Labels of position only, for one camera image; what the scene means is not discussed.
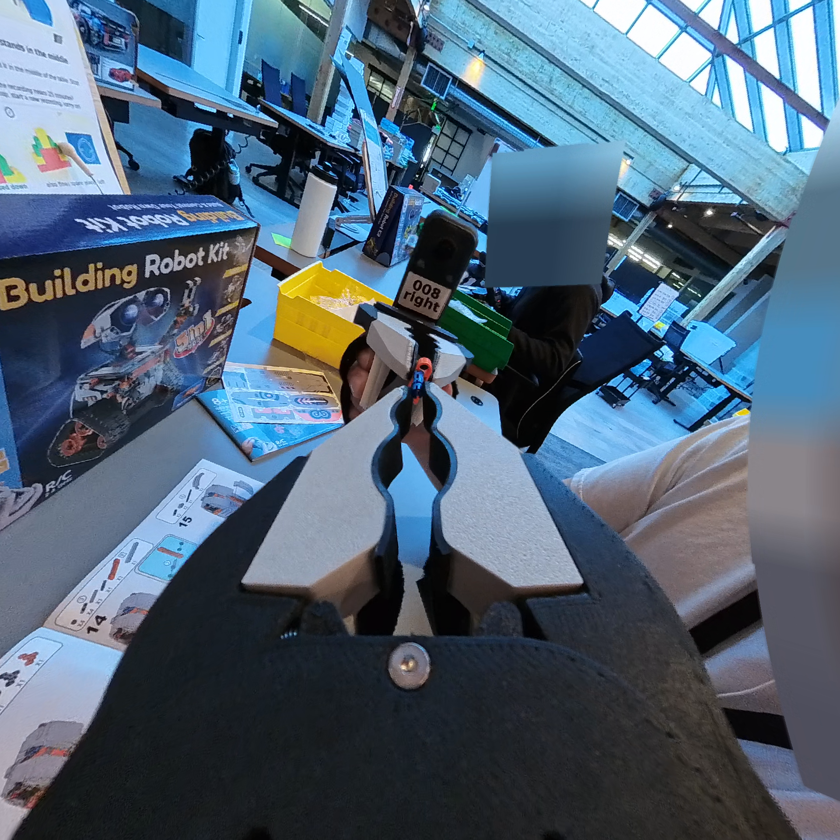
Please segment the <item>yellow bin with clear bags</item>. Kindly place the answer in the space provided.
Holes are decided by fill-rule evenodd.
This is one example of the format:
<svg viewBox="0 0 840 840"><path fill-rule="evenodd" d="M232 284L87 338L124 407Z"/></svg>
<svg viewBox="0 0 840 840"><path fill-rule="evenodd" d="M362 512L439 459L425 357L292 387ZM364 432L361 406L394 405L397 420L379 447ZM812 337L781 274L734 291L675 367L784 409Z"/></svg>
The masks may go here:
<svg viewBox="0 0 840 840"><path fill-rule="evenodd" d="M337 369L347 346L363 330L352 318L321 306L321 298L389 304L392 299L321 261L279 283L275 339Z"/></svg>

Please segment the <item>blue booklet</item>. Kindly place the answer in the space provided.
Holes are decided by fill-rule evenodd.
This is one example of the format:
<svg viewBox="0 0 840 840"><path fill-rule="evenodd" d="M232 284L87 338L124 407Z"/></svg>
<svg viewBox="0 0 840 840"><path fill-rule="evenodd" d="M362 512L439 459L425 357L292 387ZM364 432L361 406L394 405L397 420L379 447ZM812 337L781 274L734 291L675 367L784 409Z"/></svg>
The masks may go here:
<svg viewBox="0 0 840 840"><path fill-rule="evenodd" d="M204 392L197 401L209 412L226 435L254 462L271 453L306 443L341 428L342 423L272 421L247 423L234 419L233 409L224 389Z"/></svg>

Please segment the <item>black backpack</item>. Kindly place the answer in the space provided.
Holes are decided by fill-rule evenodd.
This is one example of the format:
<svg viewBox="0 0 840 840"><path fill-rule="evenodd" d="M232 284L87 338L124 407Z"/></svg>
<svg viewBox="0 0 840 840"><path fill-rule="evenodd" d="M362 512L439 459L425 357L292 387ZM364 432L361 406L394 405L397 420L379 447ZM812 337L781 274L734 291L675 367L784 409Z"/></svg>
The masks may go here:
<svg viewBox="0 0 840 840"><path fill-rule="evenodd" d="M243 198L235 151L223 129L196 129L189 141L191 166L185 177L195 194L232 204Z"/></svg>

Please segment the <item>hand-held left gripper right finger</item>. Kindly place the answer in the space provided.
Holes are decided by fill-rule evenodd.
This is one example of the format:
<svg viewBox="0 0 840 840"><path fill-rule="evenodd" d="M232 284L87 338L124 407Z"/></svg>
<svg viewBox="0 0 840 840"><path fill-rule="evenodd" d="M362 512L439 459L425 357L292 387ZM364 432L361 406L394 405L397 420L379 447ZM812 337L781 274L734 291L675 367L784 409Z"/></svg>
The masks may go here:
<svg viewBox="0 0 840 840"><path fill-rule="evenodd" d="M519 450L438 385L423 399L442 483L420 593L436 635L467 635L497 602L582 591L584 581Z"/></svg>

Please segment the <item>person's right hand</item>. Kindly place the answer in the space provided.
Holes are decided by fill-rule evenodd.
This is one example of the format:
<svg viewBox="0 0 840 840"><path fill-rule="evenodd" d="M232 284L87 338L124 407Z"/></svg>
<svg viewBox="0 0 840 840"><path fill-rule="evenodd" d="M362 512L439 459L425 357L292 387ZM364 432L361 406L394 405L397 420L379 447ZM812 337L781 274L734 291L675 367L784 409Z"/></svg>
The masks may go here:
<svg viewBox="0 0 840 840"><path fill-rule="evenodd" d="M343 422L348 424L361 415L363 408L361 398L369 378L374 354L366 345L349 346L339 368L341 379L341 407ZM425 426L413 426L404 437L403 442L413 452L413 455L424 473L430 479L436 490L443 486L431 470L429 465L431 437Z"/></svg>

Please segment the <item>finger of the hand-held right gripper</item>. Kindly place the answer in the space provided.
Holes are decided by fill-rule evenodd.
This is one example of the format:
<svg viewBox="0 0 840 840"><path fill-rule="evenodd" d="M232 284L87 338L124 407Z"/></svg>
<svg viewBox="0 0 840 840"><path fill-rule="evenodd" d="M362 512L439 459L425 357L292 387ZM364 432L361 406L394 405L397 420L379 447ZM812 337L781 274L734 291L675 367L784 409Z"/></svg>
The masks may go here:
<svg viewBox="0 0 840 840"><path fill-rule="evenodd" d="M388 371L399 385L409 382L417 357L413 326L400 319L375 319L367 333L374 359L365 388L383 389Z"/></svg>
<svg viewBox="0 0 840 840"><path fill-rule="evenodd" d="M471 364L471 352L450 340L435 340L434 343L435 349L430 356L433 365L430 381L444 387L454 382Z"/></svg>

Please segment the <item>grey desk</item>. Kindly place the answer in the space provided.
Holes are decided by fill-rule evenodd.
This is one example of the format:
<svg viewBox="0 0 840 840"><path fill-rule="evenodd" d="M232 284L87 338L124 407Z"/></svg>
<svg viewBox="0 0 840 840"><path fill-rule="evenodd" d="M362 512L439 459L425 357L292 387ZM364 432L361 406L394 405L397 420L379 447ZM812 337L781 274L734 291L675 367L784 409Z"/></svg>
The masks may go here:
<svg viewBox="0 0 840 840"><path fill-rule="evenodd" d="M262 340L236 337L241 320L253 321L242 318L242 311L228 352L228 361L240 364L245 362L233 356L268 349ZM196 401L135 438L2 531L2 654L40 627L200 459L267 482L317 445L313 440L250 463ZM427 557L434 490L409 448L402 452L403 470L391 484L399 558L406 561L396 631L429 635L417 582Z"/></svg>

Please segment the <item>toy car box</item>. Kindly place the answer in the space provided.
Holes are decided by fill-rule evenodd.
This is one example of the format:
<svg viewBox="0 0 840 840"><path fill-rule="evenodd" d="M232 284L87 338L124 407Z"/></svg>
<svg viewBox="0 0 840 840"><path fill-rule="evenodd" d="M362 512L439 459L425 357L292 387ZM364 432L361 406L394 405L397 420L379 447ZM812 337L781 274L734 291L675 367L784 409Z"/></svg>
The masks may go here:
<svg viewBox="0 0 840 840"><path fill-rule="evenodd" d="M138 60L138 18L112 1L69 1L91 72L98 83L132 90Z"/></svg>

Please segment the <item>black office chair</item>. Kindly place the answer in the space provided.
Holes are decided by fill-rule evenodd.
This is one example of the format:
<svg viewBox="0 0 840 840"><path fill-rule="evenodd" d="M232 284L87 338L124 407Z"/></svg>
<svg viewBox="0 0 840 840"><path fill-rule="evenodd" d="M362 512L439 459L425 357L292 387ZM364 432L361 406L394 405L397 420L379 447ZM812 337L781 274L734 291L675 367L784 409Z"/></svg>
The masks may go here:
<svg viewBox="0 0 840 840"><path fill-rule="evenodd" d="M585 336L566 372L522 415L514 444L535 454L559 416L582 397L651 357L664 344L625 311Z"/></svg>

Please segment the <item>white instruction manual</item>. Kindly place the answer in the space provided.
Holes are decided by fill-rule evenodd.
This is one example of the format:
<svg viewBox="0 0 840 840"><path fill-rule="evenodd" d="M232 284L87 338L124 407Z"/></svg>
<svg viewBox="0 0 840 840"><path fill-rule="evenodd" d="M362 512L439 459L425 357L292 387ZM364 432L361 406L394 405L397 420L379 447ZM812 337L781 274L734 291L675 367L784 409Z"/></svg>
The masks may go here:
<svg viewBox="0 0 840 840"><path fill-rule="evenodd" d="M1 837L76 750L124 650L197 546L264 483L199 461L1 661Z"/></svg>

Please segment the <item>white water bottle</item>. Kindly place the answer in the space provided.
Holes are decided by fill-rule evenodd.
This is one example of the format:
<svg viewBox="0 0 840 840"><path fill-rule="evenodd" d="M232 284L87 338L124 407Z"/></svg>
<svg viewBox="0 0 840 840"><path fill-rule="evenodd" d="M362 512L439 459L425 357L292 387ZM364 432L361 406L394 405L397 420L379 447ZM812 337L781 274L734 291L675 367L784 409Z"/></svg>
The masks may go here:
<svg viewBox="0 0 840 840"><path fill-rule="evenodd" d="M337 191L335 174L320 165L314 165L309 170L290 249L302 256L317 257Z"/></svg>

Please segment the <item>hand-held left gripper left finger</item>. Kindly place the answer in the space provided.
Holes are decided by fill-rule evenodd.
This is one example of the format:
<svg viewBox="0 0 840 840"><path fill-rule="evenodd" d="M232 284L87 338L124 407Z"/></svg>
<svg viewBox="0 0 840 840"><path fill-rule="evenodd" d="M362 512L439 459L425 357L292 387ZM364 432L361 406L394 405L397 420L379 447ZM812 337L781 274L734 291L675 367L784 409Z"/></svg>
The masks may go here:
<svg viewBox="0 0 840 840"><path fill-rule="evenodd" d="M257 549L250 592L330 602L359 634L392 635L403 570L389 486L403 468L404 388L319 446Z"/></svg>

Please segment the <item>green bin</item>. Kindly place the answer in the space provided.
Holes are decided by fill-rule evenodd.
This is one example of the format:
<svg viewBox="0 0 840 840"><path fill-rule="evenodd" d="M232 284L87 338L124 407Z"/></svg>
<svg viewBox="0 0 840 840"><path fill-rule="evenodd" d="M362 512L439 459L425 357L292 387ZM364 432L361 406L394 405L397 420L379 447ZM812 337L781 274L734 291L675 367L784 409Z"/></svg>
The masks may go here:
<svg viewBox="0 0 840 840"><path fill-rule="evenodd" d="M456 336L481 370L492 373L508 365L513 350L511 321L478 297L455 290L438 326Z"/></svg>

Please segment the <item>sticker sheet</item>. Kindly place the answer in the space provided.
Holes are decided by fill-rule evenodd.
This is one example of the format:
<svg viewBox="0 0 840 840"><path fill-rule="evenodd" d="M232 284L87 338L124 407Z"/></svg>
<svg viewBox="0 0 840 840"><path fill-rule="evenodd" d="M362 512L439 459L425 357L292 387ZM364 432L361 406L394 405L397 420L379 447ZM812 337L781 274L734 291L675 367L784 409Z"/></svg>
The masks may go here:
<svg viewBox="0 0 840 840"><path fill-rule="evenodd" d="M340 401L320 371L226 362L232 418L248 424L341 424Z"/></svg>

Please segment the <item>instruction sign board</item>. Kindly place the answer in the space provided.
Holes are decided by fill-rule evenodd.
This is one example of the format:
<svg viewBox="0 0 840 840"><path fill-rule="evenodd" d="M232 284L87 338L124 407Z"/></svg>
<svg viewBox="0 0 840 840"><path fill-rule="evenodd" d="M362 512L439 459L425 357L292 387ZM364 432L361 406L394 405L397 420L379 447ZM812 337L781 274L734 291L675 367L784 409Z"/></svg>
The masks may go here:
<svg viewBox="0 0 840 840"><path fill-rule="evenodd" d="M1 2L1 193L130 194L65 1Z"/></svg>

